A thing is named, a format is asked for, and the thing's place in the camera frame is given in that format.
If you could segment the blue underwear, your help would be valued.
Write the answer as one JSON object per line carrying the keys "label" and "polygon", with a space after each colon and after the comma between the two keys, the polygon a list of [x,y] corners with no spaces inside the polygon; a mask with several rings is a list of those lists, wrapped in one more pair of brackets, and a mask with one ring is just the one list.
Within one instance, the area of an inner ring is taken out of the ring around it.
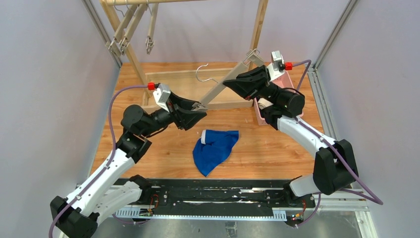
{"label": "blue underwear", "polygon": [[192,151],[198,171],[207,177],[218,165],[228,159],[238,140],[237,130],[203,130]]}

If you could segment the grey underwear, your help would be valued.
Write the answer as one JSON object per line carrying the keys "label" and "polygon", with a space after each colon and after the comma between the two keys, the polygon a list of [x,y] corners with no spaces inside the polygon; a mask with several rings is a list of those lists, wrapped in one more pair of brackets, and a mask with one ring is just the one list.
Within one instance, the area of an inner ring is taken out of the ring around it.
{"label": "grey underwear", "polygon": [[258,105],[258,108],[259,108],[260,110],[263,110],[263,109],[265,109],[265,108],[267,108],[267,107],[272,106],[272,105],[273,105],[273,103],[271,103],[270,101],[268,101],[268,100],[266,100],[266,99],[261,98],[261,99],[259,99],[259,100],[257,101],[257,105]]}

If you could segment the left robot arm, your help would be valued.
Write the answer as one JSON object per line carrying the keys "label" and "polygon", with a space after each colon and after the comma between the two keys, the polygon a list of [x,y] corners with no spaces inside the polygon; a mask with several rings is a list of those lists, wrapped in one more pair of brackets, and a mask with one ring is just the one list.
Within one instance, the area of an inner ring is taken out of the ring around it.
{"label": "left robot arm", "polygon": [[136,165],[151,146],[150,137],[164,131],[170,124],[189,130],[207,113],[194,108],[196,101],[174,93],[164,96],[160,109],[147,113],[139,105],[128,106],[121,125],[123,133],[113,140],[112,151],[80,186],[65,198],[56,196],[50,203],[53,222],[69,238],[90,238],[99,225],[122,207],[141,198],[148,199],[149,181],[136,175],[122,187],[107,193],[129,168]]}

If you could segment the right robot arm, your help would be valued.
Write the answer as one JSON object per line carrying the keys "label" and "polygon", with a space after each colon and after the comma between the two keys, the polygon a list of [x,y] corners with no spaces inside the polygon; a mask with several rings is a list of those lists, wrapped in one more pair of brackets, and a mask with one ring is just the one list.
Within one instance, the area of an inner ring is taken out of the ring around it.
{"label": "right robot arm", "polygon": [[293,138],[314,158],[311,175],[295,178],[285,186],[293,198],[317,192],[331,195],[355,182],[358,171],[351,143],[326,136],[302,120],[305,96],[291,87],[276,85],[266,66],[227,79],[223,85],[245,100],[259,98],[267,103],[261,109],[266,123]]}

